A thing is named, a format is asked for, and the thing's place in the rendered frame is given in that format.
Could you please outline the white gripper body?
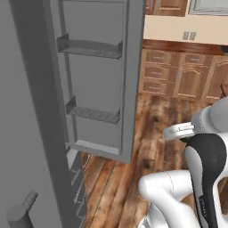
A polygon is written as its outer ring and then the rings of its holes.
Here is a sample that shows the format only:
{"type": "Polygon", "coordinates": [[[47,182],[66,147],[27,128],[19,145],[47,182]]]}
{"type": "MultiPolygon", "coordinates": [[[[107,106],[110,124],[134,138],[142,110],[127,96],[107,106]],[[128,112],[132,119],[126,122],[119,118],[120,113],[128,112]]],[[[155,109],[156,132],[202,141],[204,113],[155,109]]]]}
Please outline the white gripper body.
{"type": "Polygon", "coordinates": [[[194,125],[191,122],[176,124],[164,129],[166,141],[187,138],[194,135],[194,125]]]}

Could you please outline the grey fridge door shelf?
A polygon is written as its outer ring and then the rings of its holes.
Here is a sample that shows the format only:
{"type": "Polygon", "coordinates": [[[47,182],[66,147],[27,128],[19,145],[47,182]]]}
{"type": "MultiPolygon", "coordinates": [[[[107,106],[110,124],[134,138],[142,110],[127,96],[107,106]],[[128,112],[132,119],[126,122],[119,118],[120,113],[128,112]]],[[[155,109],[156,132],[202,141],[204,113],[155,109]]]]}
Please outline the grey fridge door shelf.
{"type": "Polygon", "coordinates": [[[120,111],[117,113],[109,113],[107,111],[93,110],[90,108],[79,107],[76,103],[76,97],[73,96],[71,100],[65,105],[66,114],[81,118],[89,118],[92,120],[107,122],[116,125],[120,120],[120,111]]]}
{"type": "Polygon", "coordinates": [[[70,53],[101,58],[119,59],[122,56],[123,42],[117,45],[94,42],[89,40],[72,40],[69,34],[56,39],[59,53],[70,53]]]}

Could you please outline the grey fridge door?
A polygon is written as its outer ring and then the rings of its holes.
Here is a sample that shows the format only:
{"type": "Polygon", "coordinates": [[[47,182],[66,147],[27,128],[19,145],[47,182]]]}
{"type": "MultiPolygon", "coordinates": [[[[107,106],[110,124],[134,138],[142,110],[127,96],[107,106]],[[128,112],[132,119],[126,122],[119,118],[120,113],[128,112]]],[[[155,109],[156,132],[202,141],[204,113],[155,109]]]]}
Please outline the grey fridge door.
{"type": "Polygon", "coordinates": [[[67,147],[128,163],[134,144],[134,118],[139,85],[145,0],[45,0],[55,81],[67,147]],[[56,39],[117,45],[119,59],[59,53],[56,39]],[[76,97],[79,107],[117,113],[107,122],[67,115],[65,105],[76,97]]]}

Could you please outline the grey fridge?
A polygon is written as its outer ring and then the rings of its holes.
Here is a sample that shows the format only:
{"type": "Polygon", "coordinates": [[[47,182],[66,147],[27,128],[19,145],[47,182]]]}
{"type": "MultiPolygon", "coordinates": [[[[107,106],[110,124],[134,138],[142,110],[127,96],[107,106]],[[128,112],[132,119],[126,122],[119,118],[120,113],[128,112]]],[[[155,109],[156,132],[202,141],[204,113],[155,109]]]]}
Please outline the grey fridge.
{"type": "Polygon", "coordinates": [[[84,228],[81,154],[66,130],[50,0],[0,0],[0,228],[84,228]]]}

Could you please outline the wooden base cupboards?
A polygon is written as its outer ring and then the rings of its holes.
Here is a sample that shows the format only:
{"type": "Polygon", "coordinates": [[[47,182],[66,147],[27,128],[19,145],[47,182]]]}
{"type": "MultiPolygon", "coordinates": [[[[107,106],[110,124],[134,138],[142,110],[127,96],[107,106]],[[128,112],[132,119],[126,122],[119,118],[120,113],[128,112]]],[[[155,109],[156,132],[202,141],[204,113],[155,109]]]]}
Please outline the wooden base cupboards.
{"type": "Polygon", "coordinates": [[[216,102],[228,90],[228,56],[142,50],[140,91],[216,102]]]}

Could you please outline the grey microwave oven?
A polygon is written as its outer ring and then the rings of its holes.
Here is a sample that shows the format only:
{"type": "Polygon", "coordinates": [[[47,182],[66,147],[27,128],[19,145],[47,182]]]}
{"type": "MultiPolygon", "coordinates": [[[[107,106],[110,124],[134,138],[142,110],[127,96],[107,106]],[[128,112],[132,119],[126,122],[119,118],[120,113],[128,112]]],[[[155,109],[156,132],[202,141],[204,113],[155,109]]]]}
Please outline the grey microwave oven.
{"type": "Polygon", "coordinates": [[[191,0],[189,14],[228,16],[228,0],[191,0]]]}

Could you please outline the grey wall socket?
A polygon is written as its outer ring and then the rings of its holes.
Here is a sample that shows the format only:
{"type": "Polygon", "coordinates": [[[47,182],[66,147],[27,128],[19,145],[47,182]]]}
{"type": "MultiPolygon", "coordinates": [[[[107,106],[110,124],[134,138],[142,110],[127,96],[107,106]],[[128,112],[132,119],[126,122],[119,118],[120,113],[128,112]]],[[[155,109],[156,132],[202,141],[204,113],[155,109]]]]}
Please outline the grey wall socket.
{"type": "Polygon", "coordinates": [[[191,40],[194,41],[196,37],[195,31],[184,31],[183,33],[183,40],[191,40]]]}

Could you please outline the wooden wall cupboards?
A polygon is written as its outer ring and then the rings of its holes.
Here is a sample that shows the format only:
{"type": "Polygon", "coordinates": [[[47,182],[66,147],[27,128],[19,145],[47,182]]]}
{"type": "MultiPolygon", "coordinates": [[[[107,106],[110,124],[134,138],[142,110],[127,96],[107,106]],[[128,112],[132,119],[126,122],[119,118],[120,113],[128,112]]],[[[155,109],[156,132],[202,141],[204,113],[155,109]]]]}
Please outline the wooden wall cupboards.
{"type": "Polygon", "coordinates": [[[188,0],[146,0],[146,13],[158,16],[184,17],[188,0]]]}

